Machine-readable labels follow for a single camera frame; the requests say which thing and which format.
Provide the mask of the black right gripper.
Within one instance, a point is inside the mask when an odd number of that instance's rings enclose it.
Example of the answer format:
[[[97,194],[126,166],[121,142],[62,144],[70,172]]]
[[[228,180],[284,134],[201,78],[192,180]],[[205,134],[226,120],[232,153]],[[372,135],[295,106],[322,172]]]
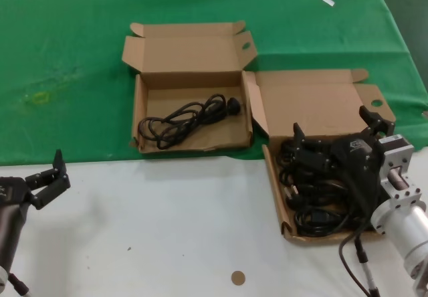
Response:
[[[330,140],[307,138],[299,124],[293,124],[294,162],[319,173],[331,170],[331,159],[337,175],[350,189],[379,190],[379,174],[384,163],[375,137],[379,133],[392,136],[395,123],[384,119],[366,106],[359,108],[359,115],[366,124],[361,134],[341,136]]]

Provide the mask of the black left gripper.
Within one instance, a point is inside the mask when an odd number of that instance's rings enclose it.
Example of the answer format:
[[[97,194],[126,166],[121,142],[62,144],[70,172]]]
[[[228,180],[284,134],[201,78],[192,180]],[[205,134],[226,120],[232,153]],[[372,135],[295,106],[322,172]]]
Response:
[[[8,208],[33,205],[43,209],[71,187],[62,151],[56,151],[52,168],[25,179],[1,177],[1,212]]]

